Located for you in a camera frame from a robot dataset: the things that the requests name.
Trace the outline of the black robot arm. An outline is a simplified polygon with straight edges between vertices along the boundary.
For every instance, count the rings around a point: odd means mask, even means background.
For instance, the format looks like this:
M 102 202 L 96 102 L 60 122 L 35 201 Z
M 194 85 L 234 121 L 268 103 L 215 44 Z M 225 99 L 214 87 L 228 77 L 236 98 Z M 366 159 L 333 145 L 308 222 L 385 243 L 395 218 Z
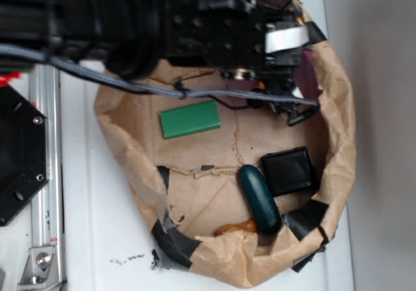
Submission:
M 162 94 L 137 83 L 161 60 L 216 68 L 229 80 L 262 82 L 264 91 L 235 96 L 295 125 L 319 109 L 294 95 L 310 29 L 299 10 L 265 0 L 1 0 L 1 72 L 49 64 L 119 90 Z

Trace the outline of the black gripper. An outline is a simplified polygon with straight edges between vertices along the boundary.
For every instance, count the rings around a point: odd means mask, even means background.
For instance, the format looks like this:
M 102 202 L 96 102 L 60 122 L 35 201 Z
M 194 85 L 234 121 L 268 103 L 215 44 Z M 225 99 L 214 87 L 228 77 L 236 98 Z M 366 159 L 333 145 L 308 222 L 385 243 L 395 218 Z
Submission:
M 166 49 L 173 66 L 226 71 L 295 67 L 309 41 L 302 12 L 292 0 L 165 0 Z M 261 78 L 253 92 L 296 97 L 293 75 Z M 288 126 L 319 111 L 319 103 L 250 100 L 250 107 L 281 114 Z

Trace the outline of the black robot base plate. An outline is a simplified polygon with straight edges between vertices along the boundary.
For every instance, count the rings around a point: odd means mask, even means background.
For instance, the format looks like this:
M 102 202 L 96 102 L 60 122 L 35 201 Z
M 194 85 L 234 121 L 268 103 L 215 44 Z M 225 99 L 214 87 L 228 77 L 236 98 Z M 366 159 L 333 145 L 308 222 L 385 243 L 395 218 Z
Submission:
M 47 182 L 47 118 L 11 86 L 1 87 L 1 226 Z

